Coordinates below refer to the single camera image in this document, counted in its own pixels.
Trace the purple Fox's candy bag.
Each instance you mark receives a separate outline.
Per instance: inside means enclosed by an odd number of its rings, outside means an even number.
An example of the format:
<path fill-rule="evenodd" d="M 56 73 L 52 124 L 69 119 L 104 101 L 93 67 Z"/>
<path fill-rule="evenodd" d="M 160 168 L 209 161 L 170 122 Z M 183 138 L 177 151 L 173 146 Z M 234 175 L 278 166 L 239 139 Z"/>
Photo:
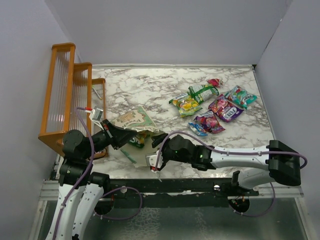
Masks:
<path fill-rule="evenodd" d="M 208 109 L 216 114 L 222 121 L 229 123 L 238 118 L 242 113 L 243 109 L 238 107 L 236 104 L 227 100 L 227 98 L 220 94 L 209 106 Z"/>

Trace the yellow green Fox's candy bag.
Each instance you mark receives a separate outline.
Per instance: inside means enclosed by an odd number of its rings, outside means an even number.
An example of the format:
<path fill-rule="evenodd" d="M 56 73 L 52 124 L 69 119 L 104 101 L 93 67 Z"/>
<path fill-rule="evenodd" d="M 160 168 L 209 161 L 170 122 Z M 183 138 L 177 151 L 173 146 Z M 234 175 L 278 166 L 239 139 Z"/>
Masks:
<path fill-rule="evenodd" d="M 169 104 L 177 108 L 181 118 L 193 116 L 202 109 L 200 104 L 188 92 L 173 97 Z"/>

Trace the green Fox's mint candy bag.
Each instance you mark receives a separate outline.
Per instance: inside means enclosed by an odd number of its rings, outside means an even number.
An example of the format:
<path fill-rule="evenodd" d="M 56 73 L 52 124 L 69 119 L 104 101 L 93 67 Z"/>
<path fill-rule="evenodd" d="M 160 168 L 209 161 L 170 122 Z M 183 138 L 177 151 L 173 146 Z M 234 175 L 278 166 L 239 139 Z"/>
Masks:
<path fill-rule="evenodd" d="M 244 109 L 247 109 L 248 106 L 258 98 L 256 95 L 249 93 L 239 85 L 236 85 L 233 89 L 227 91 L 224 94 L 224 97 Z"/>

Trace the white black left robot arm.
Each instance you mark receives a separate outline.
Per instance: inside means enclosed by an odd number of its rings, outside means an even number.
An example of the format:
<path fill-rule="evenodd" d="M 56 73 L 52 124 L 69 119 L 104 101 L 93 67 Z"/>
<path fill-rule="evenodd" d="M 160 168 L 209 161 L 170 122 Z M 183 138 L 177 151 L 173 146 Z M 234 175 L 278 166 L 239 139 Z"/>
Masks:
<path fill-rule="evenodd" d="M 118 150 L 137 135 L 102 121 L 102 130 L 85 136 L 73 129 L 63 137 L 63 164 L 59 170 L 58 200 L 48 240 L 81 240 L 100 198 L 111 190 L 110 177 L 92 172 L 94 154 L 108 146 Z"/>

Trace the green paper gift bag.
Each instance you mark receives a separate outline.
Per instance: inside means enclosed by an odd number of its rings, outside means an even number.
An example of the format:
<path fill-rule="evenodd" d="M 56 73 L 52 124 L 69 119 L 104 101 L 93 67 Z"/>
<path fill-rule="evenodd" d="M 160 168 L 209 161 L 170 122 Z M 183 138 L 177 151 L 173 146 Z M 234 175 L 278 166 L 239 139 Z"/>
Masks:
<path fill-rule="evenodd" d="M 113 119 L 111 123 L 120 128 L 137 131 L 137 135 L 122 146 L 120 151 L 137 170 L 150 171 L 146 163 L 146 155 L 158 150 L 158 146 L 152 147 L 151 137 L 164 132 L 157 127 L 147 111 L 139 106 Z"/>

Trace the small red snack packet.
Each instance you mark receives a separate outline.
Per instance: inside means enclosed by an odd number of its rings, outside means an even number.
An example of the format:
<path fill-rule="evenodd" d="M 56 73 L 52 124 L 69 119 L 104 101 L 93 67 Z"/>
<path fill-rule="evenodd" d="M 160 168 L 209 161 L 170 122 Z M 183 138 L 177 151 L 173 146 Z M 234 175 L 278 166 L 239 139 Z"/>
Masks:
<path fill-rule="evenodd" d="M 211 78 L 207 80 L 207 83 L 216 87 L 216 88 L 220 88 L 224 85 L 224 82 L 219 79 L 219 78 Z"/>

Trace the purple red fruit candy bag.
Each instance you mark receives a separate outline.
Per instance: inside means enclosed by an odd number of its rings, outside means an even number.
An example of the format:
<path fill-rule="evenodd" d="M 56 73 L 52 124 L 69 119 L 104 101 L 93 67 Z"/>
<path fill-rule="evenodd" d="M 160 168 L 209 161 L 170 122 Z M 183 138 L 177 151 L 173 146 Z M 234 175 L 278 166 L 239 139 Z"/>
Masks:
<path fill-rule="evenodd" d="M 207 133 L 218 134 L 225 131 L 212 110 L 197 115 L 194 121 L 199 124 Z"/>

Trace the blue Oreo snack pack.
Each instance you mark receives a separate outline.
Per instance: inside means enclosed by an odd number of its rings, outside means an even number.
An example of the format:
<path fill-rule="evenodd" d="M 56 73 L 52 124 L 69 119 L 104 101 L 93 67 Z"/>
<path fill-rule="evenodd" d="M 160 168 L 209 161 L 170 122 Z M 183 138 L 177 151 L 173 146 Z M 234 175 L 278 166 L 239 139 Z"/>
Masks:
<path fill-rule="evenodd" d="M 189 122 L 188 125 L 197 136 L 205 137 L 208 135 L 205 129 L 197 122 Z"/>

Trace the green snack pouch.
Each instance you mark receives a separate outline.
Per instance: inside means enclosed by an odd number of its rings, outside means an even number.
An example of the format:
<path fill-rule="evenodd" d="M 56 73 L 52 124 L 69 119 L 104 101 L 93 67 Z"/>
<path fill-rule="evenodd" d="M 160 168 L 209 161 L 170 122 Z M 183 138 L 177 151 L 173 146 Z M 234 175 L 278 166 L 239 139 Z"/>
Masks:
<path fill-rule="evenodd" d="M 212 84 L 195 84 L 188 87 L 190 95 L 194 98 L 199 104 L 210 99 L 212 96 L 218 96 L 220 93 L 218 89 Z"/>

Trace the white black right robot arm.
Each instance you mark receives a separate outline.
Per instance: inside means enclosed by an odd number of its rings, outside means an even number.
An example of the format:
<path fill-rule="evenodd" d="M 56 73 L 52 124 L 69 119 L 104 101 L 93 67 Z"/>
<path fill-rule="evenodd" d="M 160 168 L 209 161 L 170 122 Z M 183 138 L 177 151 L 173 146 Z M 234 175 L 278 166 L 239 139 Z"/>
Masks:
<path fill-rule="evenodd" d="M 154 153 L 146 155 L 146 163 L 154 172 L 162 170 L 168 161 L 190 164 L 199 171 L 222 168 L 245 168 L 232 174 L 229 189 L 240 196 L 254 187 L 276 182 L 284 186 L 301 185 L 301 155 L 278 140 L 252 148 L 224 148 L 203 142 L 194 144 L 179 132 L 152 137 Z"/>

